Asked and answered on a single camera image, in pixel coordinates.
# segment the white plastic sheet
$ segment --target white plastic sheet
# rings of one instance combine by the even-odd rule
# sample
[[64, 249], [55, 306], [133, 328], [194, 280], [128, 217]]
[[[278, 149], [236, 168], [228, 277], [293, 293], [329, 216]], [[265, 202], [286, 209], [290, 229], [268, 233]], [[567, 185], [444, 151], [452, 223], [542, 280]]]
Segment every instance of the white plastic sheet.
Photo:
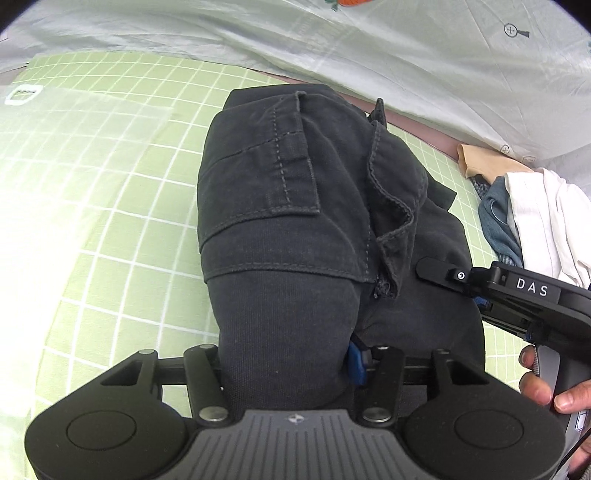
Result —
[[139, 50], [327, 82], [591, 194], [591, 37], [550, 0], [40, 0], [0, 43]]
[[0, 479], [22, 480], [25, 428], [56, 309], [91, 229], [170, 109], [43, 89], [0, 98]]

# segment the crosshair symbol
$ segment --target crosshair symbol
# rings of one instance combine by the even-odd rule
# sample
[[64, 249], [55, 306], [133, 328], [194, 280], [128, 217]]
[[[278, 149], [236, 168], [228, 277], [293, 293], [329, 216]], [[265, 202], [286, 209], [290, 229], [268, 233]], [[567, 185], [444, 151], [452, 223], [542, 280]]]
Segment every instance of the crosshair symbol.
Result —
[[515, 38], [518, 34], [517, 27], [512, 23], [505, 24], [505, 34], [508, 37]]
[[290, 422], [292, 422], [294, 425], [299, 425], [305, 419], [306, 419], [306, 417], [303, 417], [299, 413], [294, 413], [294, 414], [290, 415], [289, 417], [287, 417], [287, 420], [289, 420]]

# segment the white cloth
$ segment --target white cloth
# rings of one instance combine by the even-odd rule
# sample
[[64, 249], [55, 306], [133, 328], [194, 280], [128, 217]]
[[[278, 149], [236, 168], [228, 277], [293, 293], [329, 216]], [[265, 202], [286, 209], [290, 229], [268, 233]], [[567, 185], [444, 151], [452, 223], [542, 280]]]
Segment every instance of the white cloth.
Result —
[[524, 267], [579, 287], [591, 283], [591, 201], [553, 171], [507, 173]]
[[39, 0], [6, 30], [0, 72], [122, 50], [328, 83], [591, 194], [589, 41], [548, 0]]
[[507, 225], [509, 225], [509, 229], [511, 230], [511, 233], [515, 237], [517, 244], [519, 246], [521, 246], [521, 238], [519, 238], [519, 230], [517, 229], [517, 225], [515, 224], [515, 217], [513, 217], [513, 207], [511, 206], [511, 197], [509, 197], [509, 202], [507, 204]]

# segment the white sheet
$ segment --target white sheet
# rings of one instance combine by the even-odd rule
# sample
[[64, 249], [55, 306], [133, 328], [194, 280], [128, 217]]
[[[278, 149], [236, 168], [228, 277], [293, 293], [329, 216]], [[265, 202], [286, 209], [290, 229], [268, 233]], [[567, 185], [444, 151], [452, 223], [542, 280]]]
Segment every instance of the white sheet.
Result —
[[0, 70], [139, 50], [313, 79], [591, 194], [590, 41], [550, 0], [40, 0], [0, 42]]

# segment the beige fabric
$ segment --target beige fabric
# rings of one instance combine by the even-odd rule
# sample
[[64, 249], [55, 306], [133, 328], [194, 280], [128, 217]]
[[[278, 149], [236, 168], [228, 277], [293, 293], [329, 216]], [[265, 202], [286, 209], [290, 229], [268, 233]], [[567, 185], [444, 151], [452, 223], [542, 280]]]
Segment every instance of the beige fabric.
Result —
[[457, 154], [460, 171], [467, 179], [480, 174], [488, 183], [493, 183], [497, 177], [502, 177], [505, 173], [533, 172], [517, 160], [487, 148], [460, 144], [457, 146]]

